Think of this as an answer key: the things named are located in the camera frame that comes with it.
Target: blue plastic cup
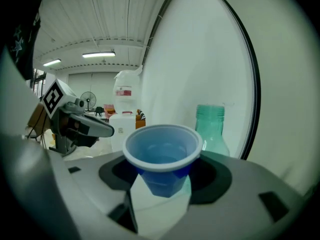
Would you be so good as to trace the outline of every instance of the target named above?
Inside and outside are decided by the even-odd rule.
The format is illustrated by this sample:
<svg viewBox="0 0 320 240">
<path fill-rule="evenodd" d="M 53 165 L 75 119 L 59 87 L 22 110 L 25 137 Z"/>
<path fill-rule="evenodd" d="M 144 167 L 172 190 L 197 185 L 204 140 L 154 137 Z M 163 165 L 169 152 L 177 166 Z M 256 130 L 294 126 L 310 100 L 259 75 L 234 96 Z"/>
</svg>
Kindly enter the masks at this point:
<svg viewBox="0 0 320 240">
<path fill-rule="evenodd" d="M 169 198 L 182 188 L 202 145 L 201 136 L 189 127 L 159 124 L 128 135 L 123 153 L 153 195 Z"/>
</svg>

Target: ceiling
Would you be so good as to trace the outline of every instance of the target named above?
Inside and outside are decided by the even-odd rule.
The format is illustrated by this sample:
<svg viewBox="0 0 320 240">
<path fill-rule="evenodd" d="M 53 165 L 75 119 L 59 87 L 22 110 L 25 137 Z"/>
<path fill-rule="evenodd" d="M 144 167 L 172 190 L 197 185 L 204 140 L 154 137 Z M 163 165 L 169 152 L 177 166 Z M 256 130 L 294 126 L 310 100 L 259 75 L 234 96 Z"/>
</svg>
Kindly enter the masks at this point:
<svg viewBox="0 0 320 240">
<path fill-rule="evenodd" d="M 136 69 L 164 1 L 42 0 L 34 68 L 53 74 Z M 82 57 L 106 51 L 115 57 Z M 56 59 L 61 62 L 43 66 Z"/>
</svg>

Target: fluorescent light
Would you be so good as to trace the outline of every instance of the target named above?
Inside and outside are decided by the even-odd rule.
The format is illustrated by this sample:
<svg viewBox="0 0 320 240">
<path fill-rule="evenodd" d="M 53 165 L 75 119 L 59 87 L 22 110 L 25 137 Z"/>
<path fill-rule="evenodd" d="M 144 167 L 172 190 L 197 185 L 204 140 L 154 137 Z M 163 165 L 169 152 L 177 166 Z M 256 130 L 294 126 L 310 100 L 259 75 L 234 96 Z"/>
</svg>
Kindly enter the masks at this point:
<svg viewBox="0 0 320 240">
<path fill-rule="evenodd" d="M 48 63 L 43 64 L 43 65 L 44 65 L 45 67 L 47 67 L 47 66 L 50 66 L 50 65 L 52 65 L 52 64 L 59 63 L 59 62 L 61 62 L 61 59 L 56 59 L 56 60 L 54 60 L 54 61 L 48 62 Z"/>
<path fill-rule="evenodd" d="M 91 58 L 91 57 L 114 57 L 116 56 L 114 51 L 104 51 L 104 52 L 93 52 L 93 53 L 84 53 L 82 57 Z"/>
</svg>

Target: green glass bottle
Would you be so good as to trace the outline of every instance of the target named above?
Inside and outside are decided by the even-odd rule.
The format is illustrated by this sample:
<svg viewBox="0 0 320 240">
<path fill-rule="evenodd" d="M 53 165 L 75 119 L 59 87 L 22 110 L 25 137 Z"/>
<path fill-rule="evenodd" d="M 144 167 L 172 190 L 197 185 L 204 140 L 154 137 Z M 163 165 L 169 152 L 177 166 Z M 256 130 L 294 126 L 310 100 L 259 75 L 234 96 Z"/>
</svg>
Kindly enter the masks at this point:
<svg viewBox="0 0 320 240">
<path fill-rule="evenodd" d="M 222 136 L 225 108 L 216 105 L 198 105 L 196 108 L 195 130 L 203 140 L 202 150 L 230 156 Z"/>
</svg>

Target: white plastic jug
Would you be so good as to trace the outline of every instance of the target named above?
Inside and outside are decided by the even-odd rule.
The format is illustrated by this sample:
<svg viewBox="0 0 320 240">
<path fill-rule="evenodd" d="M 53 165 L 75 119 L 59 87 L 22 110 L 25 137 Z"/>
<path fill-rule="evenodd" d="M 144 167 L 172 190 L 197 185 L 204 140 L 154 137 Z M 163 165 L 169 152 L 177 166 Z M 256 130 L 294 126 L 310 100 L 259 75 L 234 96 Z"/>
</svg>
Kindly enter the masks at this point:
<svg viewBox="0 0 320 240">
<path fill-rule="evenodd" d="M 139 93 L 139 74 L 141 65 L 136 70 L 123 70 L 115 76 L 113 87 L 113 105 L 117 114 L 134 114 L 137 112 L 137 100 Z"/>
</svg>

